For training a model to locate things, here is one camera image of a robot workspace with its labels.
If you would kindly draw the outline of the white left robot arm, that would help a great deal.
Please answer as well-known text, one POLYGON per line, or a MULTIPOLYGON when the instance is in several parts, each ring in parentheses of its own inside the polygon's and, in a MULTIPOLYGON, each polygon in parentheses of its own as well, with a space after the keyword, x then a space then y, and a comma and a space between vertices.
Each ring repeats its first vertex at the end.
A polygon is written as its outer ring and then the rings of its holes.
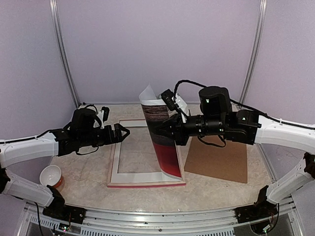
POLYGON ((53 185, 40 185, 7 169, 14 164, 42 157, 79 155, 79 149, 121 143, 130 131, 121 124, 105 125, 109 108, 99 111, 95 105, 76 109, 71 121, 63 128, 51 129, 40 135, 0 142, 0 192, 29 200, 49 209, 59 219, 69 214, 69 208, 53 185))

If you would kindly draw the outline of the red and dark photo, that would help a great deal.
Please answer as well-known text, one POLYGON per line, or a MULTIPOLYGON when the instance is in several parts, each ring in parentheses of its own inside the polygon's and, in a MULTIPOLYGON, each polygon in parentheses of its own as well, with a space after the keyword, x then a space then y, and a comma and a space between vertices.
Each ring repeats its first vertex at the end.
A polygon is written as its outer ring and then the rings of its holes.
POLYGON ((182 174, 175 142, 155 131, 157 126, 169 119, 168 107, 162 99, 157 98, 150 85, 140 93, 139 100, 162 172, 180 179, 182 174))

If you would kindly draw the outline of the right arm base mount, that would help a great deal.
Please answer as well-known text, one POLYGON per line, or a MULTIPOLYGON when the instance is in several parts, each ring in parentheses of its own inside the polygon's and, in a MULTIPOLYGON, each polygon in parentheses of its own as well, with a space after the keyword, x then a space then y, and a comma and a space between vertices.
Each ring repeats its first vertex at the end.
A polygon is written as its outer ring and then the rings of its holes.
POLYGON ((266 185, 260 189, 257 201, 252 205, 235 208, 234 211, 239 224, 278 214, 278 205, 267 201, 266 194, 268 187, 269 186, 266 185))

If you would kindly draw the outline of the white photo mat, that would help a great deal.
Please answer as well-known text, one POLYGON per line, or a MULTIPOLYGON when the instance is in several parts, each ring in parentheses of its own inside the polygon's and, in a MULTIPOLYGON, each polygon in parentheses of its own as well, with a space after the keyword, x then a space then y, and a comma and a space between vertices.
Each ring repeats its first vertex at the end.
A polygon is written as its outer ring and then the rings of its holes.
POLYGON ((167 187, 167 186, 183 186, 185 182, 185 172, 182 162, 181 150, 175 146, 175 150, 171 153, 176 154, 179 166, 180 176, 174 176, 161 172, 153 173, 127 173, 119 174, 118 165, 120 158, 121 143, 112 146, 111 162, 109 168, 108 187, 112 188, 148 188, 148 187, 167 187))

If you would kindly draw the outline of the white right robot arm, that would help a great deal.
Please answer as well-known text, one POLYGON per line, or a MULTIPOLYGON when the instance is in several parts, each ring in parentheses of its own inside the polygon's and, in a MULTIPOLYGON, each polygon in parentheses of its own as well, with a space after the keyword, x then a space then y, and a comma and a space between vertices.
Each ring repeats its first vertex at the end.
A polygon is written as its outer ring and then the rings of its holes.
POLYGON ((198 94, 202 114, 191 116, 178 94, 169 89, 163 92, 163 101, 176 114, 157 125, 155 132, 173 139, 178 146, 186 145, 189 137, 201 140, 205 136, 219 136, 223 142, 270 144, 305 152, 304 157, 290 172, 260 190, 257 201, 252 206, 254 217, 264 217, 283 198, 314 180, 314 125, 275 119, 247 106, 234 112, 227 88, 203 87, 198 94))

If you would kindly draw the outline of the wooden picture frame red edge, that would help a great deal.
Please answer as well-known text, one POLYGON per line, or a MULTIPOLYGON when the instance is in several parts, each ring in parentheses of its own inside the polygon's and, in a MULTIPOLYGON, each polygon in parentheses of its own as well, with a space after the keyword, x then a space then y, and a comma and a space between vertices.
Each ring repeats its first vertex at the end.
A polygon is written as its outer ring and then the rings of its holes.
POLYGON ((122 152, 122 144, 118 143, 112 147, 111 151, 111 166, 109 168, 109 183, 110 188, 154 188, 154 187, 173 187, 184 186, 185 172, 182 162, 181 150, 178 146, 171 147, 153 144, 158 161, 160 171, 151 173, 119 173, 119 162, 122 152), (165 169, 164 160, 167 157, 175 157, 175 167, 169 172, 165 169))

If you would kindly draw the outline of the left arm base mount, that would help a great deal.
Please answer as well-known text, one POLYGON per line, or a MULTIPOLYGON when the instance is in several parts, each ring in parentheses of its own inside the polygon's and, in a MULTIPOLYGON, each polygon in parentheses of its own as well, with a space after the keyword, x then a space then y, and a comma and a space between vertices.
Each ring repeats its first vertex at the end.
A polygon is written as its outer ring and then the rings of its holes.
POLYGON ((82 207, 66 205, 63 196, 56 188, 50 185, 47 185, 47 187, 52 192, 53 200, 48 206, 44 207, 43 215, 67 221, 68 223, 83 224, 83 220, 86 215, 86 209, 82 207))

